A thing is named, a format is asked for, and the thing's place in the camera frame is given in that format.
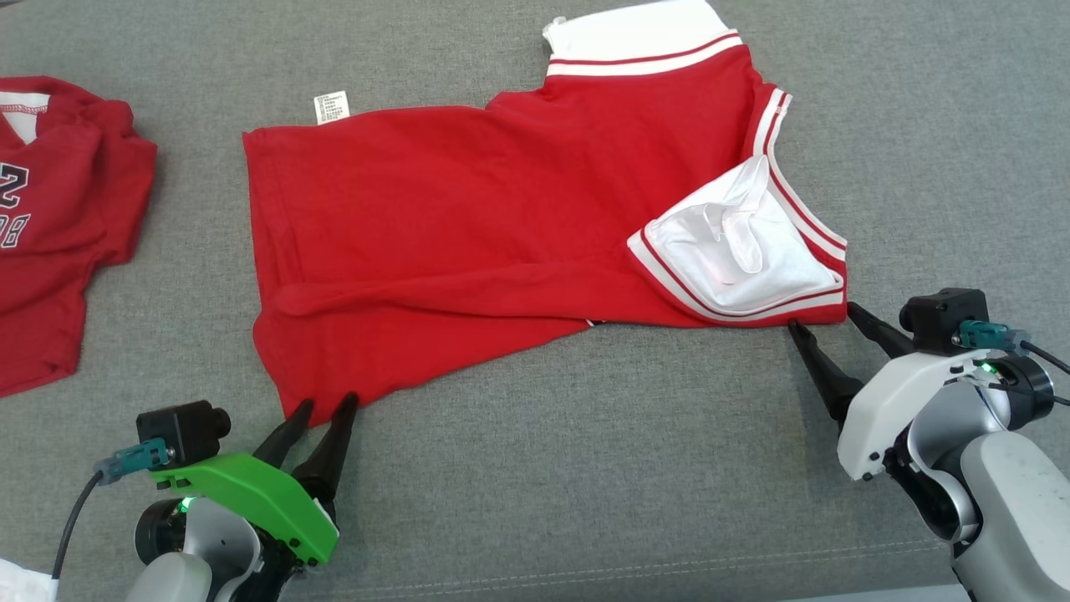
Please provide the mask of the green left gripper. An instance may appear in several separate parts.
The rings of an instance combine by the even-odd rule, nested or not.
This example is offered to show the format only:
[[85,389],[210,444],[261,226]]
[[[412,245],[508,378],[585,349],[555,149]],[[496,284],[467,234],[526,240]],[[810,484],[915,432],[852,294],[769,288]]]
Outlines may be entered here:
[[345,458],[360,411],[360,397],[343,393],[314,453],[293,472],[282,461],[309,430],[314,399],[305,399],[251,454],[211,457],[187,467],[153,470],[157,483],[210,499],[282,541],[303,564],[328,564],[340,531],[326,507],[343,476]]

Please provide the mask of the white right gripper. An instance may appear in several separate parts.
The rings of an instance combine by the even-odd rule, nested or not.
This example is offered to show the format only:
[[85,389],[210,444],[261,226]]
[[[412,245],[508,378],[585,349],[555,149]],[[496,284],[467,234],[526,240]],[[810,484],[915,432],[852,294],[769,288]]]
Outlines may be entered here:
[[937,458],[1000,427],[981,392],[980,362],[989,352],[970,350],[953,357],[915,352],[910,336],[849,302],[846,313],[865,339],[892,359],[868,384],[845,374],[817,346],[817,338],[799,321],[788,324],[792,342],[817,393],[837,426],[843,426],[837,453],[851,479],[876,476],[902,431],[910,454],[928,470]]

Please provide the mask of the red Bulls jersey white trim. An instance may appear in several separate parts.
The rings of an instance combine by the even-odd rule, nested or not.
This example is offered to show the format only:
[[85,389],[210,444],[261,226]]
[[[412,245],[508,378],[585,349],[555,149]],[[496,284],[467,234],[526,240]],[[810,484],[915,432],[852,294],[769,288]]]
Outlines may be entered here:
[[846,319],[846,240],[775,157],[792,98],[707,0],[566,19],[545,80],[243,137],[284,414],[316,426],[607,323]]

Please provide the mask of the red jersey shirt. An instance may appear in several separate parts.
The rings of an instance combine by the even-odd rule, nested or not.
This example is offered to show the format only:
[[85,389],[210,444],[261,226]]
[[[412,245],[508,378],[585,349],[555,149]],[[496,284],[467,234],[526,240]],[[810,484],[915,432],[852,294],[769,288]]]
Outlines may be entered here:
[[85,289],[136,252],[157,153],[123,101],[0,77],[0,399],[76,372]]

